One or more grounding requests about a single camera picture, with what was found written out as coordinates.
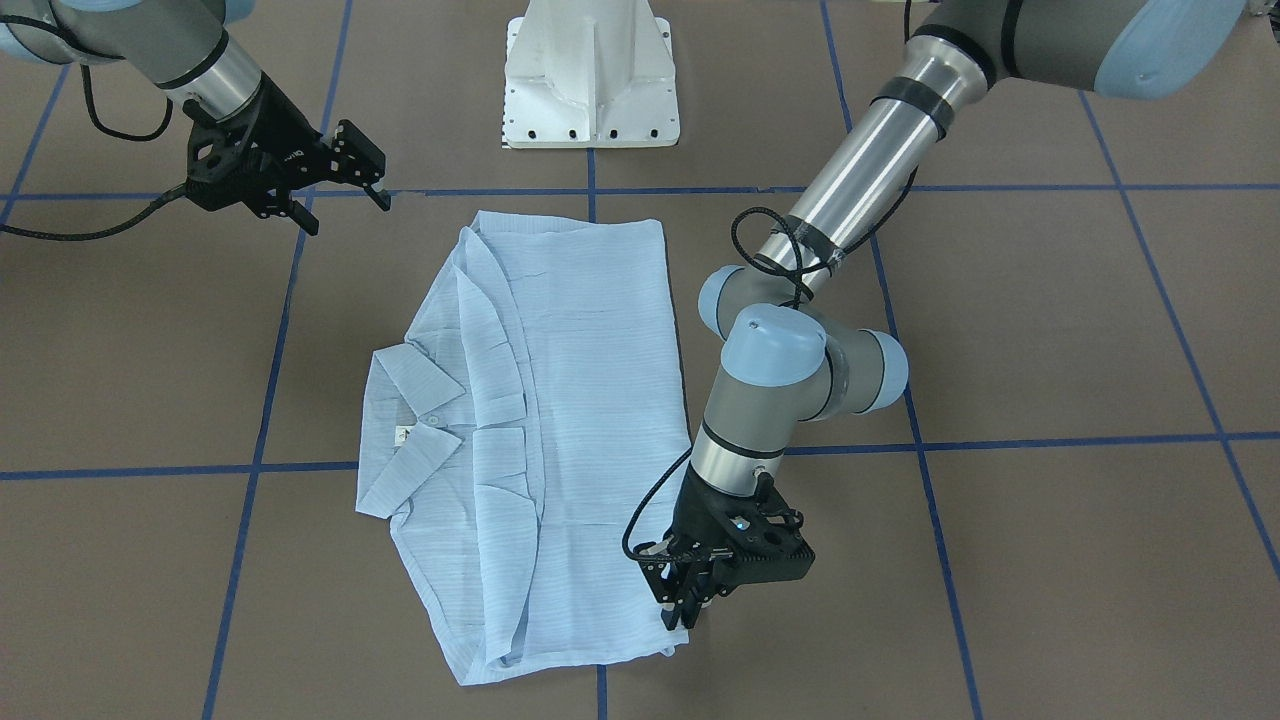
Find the grid line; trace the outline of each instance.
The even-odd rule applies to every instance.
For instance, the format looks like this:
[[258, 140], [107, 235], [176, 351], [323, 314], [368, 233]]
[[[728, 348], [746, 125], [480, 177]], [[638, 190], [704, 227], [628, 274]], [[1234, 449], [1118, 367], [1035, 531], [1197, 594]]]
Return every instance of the grid line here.
[[[1276, 442], [1280, 430], [1226, 433], [1234, 442]], [[1146, 445], [1194, 445], [1219, 442], [1216, 433], [1161, 434], [1161, 436], [1116, 436], [1079, 438], [1021, 438], [1021, 439], [975, 439], [951, 442], [924, 442], [925, 452], [964, 452], [993, 450], [1044, 450], [1070, 447], [1126, 447]], [[886, 455], [895, 452], [914, 452], [914, 442], [873, 443], [873, 445], [814, 445], [788, 447], [790, 456], [808, 455]], [[77, 480], [114, 479], [150, 477], [188, 477], [188, 475], [244, 475], [250, 473], [330, 473], [356, 470], [356, 460], [317, 460], [307, 462], [262, 462], [260, 465], [156, 465], [136, 468], [68, 468], [54, 470], [8, 470], [0, 471], [0, 482], [36, 480]]]
[[1107, 161], [1107, 168], [1111, 169], [1111, 177], [1115, 179], [1115, 190], [1120, 193], [1120, 200], [1124, 202], [1125, 213], [1129, 215], [1129, 223], [1133, 225], [1134, 236], [1138, 238], [1138, 246], [1142, 249], [1143, 259], [1147, 261], [1147, 269], [1151, 270], [1151, 278], [1156, 283], [1156, 291], [1160, 293], [1160, 300], [1165, 305], [1165, 313], [1169, 315], [1169, 322], [1172, 324], [1174, 333], [1178, 336], [1178, 343], [1181, 346], [1183, 356], [1187, 360], [1187, 365], [1190, 368], [1192, 377], [1196, 379], [1196, 387], [1199, 389], [1201, 398], [1204, 401], [1204, 409], [1208, 411], [1210, 420], [1213, 423], [1216, 439], [1221, 443], [1222, 452], [1226, 455], [1226, 461], [1231, 466], [1231, 474], [1234, 475], [1235, 484], [1240, 491], [1240, 497], [1244, 500], [1244, 506], [1249, 511], [1249, 518], [1253, 520], [1253, 527], [1258, 533], [1258, 538], [1262, 541], [1262, 548], [1266, 551], [1267, 560], [1271, 561], [1271, 570], [1275, 573], [1276, 579], [1280, 580], [1280, 556], [1277, 556], [1275, 544], [1271, 542], [1271, 534], [1267, 533], [1267, 527], [1262, 520], [1262, 514], [1258, 511], [1258, 506], [1253, 501], [1253, 493], [1249, 491], [1249, 484], [1244, 479], [1244, 471], [1240, 470], [1240, 464], [1236, 461], [1235, 451], [1231, 448], [1231, 441], [1222, 425], [1222, 419], [1219, 416], [1217, 409], [1213, 405], [1213, 398], [1208, 392], [1204, 375], [1201, 373], [1199, 364], [1196, 361], [1196, 354], [1192, 352], [1190, 341], [1187, 340], [1187, 333], [1183, 331], [1183, 323], [1178, 319], [1178, 313], [1174, 309], [1174, 301], [1169, 295], [1169, 290], [1165, 287], [1165, 281], [1160, 274], [1160, 268], [1156, 265], [1156, 258], [1152, 255], [1151, 246], [1147, 242], [1147, 234], [1143, 232], [1142, 223], [1138, 220], [1138, 214], [1133, 209], [1129, 192], [1120, 181], [1120, 170], [1116, 168], [1115, 159], [1111, 156], [1111, 150], [1107, 146], [1106, 137], [1102, 135], [1102, 127], [1098, 124], [1098, 119], [1093, 114], [1093, 106], [1089, 105], [1089, 99], [1084, 91], [1076, 91], [1076, 95], [1079, 95], [1080, 104], [1084, 106], [1084, 113], [1089, 118], [1089, 126], [1093, 128], [1094, 136], [1097, 136], [1098, 146], [1102, 149], [1102, 155]]
[[[347, 33], [351, 28], [352, 1], [353, 0], [346, 0], [343, 4], [342, 26], [338, 29], [338, 44], [334, 49], [333, 69], [329, 76], [329, 90], [325, 96], [324, 113], [320, 120], [320, 127], [324, 128], [325, 132], [328, 132], [330, 120], [333, 119], [333, 105], [338, 95], [338, 81], [342, 76], [342, 60], [347, 49]], [[314, 204], [315, 192], [308, 191], [305, 206], [310, 211]], [[268, 377], [266, 392], [262, 400], [262, 420], [259, 427], [257, 442], [253, 447], [255, 466], [261, 465], [262, 455], [266, 451], [266, 437], [271, 427], [271, 409], [275, 404], [276, 383], [280, 377], [280, 365], [284, 360], [284, 343], [289, 332], [293, 290], [297, 287], [302, 252], [306, 250], [306, 232], [300, 228], [297, 240], [294, 241], [293, 263], [289, 268], [289, 281], [284, 291], [284, 302], [280, 309], [280, 324], [275, 337], [275, 351], [271, 356], [271, 372]], [[218, 641], [214, 646], [214, 657], [209, 669], [209, 687], [205, 691], [205, 706], [204, 712], [201, 714], [202, 720], [212, 720], [214, 706], [218, 701], [218, 685], [221, 680], [223, 661], [227, 656], [227, 641], [230, 635], [232, 615], [236, 610], [236, 593], [239, 589], [239, 575], [244, 564], [244, 548], [248, 543], [248, 532], [253, 518], [253, 502], [257, 497], [257, 484], [260, 478], [261, 471], [255, 470], [250, 474], [248, 482], [244, 486], [244, 505], [241, 510], [239, 529], [236, 534], [236, 551], [232, 556], [232, 569], [227, 579], [227, 596], [223, 602], [223, 615], [218, 626]]]
[[[594, 179], [594, 161], [589, 165]], [[1037, 184], [1037, 183], [993, 183], [993, 184], [915, 184], [911, 192], [1114, 192], [1117, 187], [1135, 192], [1274, 192], [1280, 191], [1280, 183], [1080, 183], [1080, 184]], [[593, 197], [636, 196], [636, 195], [794, 195], [805, 191], [805, 186], [687, 186], [687, 187], [402, 187], [389, 188], [393, 196], [421, 195], [425, 197], [509, 197], [509, 196], [582, 196], [588, 197], [589, 211], [594, 206]], [[362, 190], [326, 188], [310, 191], [315, 197], [365, 197]], [[83, 201], [83, 200], [146, 200], [151, 201], [160, 192], [14, 192], [3, 195], [8, 201]]]
[[31, 170], [31, 163], [36, 159], [36, 149], [40, 147], [40, 141], [45, 137], [45, 128], [49, 127], [49, 118], [54, 114], [54, 105], [58, 104], [58, 96], [63, 92], [63, 86], [67, 85], [67, 74], [70, 72], [70, 65], [63, 68], [58, 73], [58, 81], [54, 82], [54, 90], [49, 92], [49, 100], [45, 102], [44, 111], [40, 113], [40, 120], [36, 123], [36, 131], [31, 135], [31, 142], [27, 143], [27, 154], [22, 158], [22, 165], [18, 168], [18, 174], [13, 178], [13, 187], [9, 188], [9, 195], [5, 197], [4, 209], [0, 209], [0, 225], [9, 222], [9, 214], [13, 213], [14, 205], [18, 204], [19, 192], [22, 191], [22, 183], [27, 179], [27, 173]]
[[[827, 9], [827, 0], [818, 4], [822, 10], [823, 31], [827, 36], [827, 50], [831, 54], [831, 67], [835, 73], [836, 90], [840, 96], [840, 108], [845, 117], [845, 132], [852, 132], [854, 123], [849, 111], [849, 102], [845, 97], [844, 74], [840, 70], [840, 56], [836, 51], [836, 40], [831, 28], [831, 14]], [[884, 261], [881, 256], [879, 238], [873, 232], [870, 234], [872, 258], [876, 261], [876, 278], [884, 297], [884, 319], [888, 323], [890, 333], [897, 338], [897, 322], [893, 316], [893, 300], [890, 296], [888, 278], [884, 274]], [[942, 518], [938, 512], [937, 497], [933, 492], [933, 479], [929, 474], [929, 460], [924, 451], [924, 442], [920, 436], [920, 421], [915, 414], [915, 402], [911, 398], [910, 382], [902, 391], [906, 402], [906, 416], [911, 424], [911, 439], [915, 451], [915, 460], [920, 469], [920, 483], [924, 488], [924, 498], [929, 509], [929, 523], [933, 525], [933, 542], [938, 553], [938, 565], [942, 570], [942, 584], [946, 588], [947, 606], [951, 610], [951, 626], [956, 637], [956, 647], [960, 653], [960, 665], [964, 670], [965, 688], [969, 693], [969, 707], [974, 720], [982, 720], [982, 698], [978, 694], [978, 680], [973, 669], [973, 657], [969, 653], [969, 641], [965, 635], [964, 616], [960, 612], [960, 598], [956, 593], [955, 580], [951, 575], [951, 559], [947, 552], [946, 534], [942, 530]]]

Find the folded shirt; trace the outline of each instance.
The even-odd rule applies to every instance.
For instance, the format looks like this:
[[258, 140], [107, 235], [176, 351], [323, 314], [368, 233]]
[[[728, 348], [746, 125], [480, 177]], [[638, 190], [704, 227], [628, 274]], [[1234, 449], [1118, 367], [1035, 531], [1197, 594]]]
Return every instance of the folded shirt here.
[[374, 354], [356, 510], [390, 518], [460, 684], [671, 655], [620, 544], [687, 446], [662, 225], [480, 213]]

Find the floor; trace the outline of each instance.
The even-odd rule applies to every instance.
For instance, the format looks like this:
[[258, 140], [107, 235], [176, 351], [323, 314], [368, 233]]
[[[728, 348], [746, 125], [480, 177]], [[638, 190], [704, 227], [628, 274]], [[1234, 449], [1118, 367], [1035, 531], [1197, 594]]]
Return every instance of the floor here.
[[[1266, 19], [1167, 100], [1007, 81], [960, 115], [819, 299], [896, 333], [913, 382], [797, 433], [808, 578], [716, 603], [672, 659], [461, 689], [352, 510], [371, 351], [479, 209], [654, 217], [696, 421], [728, 223], [790, 208], [896, 70], [901, 9], [654, 0], [680, 145], [539, 152], [497, 138], [522, 0], [259, 5], [241, 44], [385, 149], [396, 208], [325, 187], [315, 238], [186, 202], [93, 243], [0, 237], [0, 716], [1276, 716]], [[159, 117], [132, 69], [97, 78], [109, 123]], [[0, 96], [0, 222], [104, 227], [182, 177], [186, 123], [102, 137], [74, 74], [9, 58]]]

